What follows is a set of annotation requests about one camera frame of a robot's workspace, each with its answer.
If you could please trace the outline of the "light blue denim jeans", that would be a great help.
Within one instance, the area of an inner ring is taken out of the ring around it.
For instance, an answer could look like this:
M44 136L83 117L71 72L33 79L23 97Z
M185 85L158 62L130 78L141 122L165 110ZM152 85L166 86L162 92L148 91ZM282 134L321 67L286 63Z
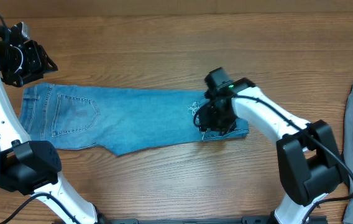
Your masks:
M203 91L139 90L40 83L22 95L19 121L34 141L79 150L102 146L120 156L151 147L243 138L248 122L228 133L202 132L194 115Z

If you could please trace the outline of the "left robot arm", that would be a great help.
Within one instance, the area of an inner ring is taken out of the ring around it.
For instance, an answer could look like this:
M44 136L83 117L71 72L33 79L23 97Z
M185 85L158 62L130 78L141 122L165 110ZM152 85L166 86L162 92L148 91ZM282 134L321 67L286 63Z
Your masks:
M40 200L64 223L106 223L62 174L57 150L48 141L34 141L19 122L5 86L21 87L57 71L44 48L20 22L0 22L0 189Z

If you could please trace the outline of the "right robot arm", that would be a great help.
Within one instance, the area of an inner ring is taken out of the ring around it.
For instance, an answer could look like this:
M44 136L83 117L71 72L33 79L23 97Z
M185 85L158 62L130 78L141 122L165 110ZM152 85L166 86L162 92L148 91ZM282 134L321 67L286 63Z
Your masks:
M244 216L243 223L327 223L312 216L330 202L328 194L339 184L353 184L353 173L342 160L332 129L323 120L311 123L268 98L247 78L233 81L219 67L204 79L208 102L195 113L193 123L202 131L226 135L245 119L276 145L280 182L286 192L269 215ZM353 192L344 200L353 198Z

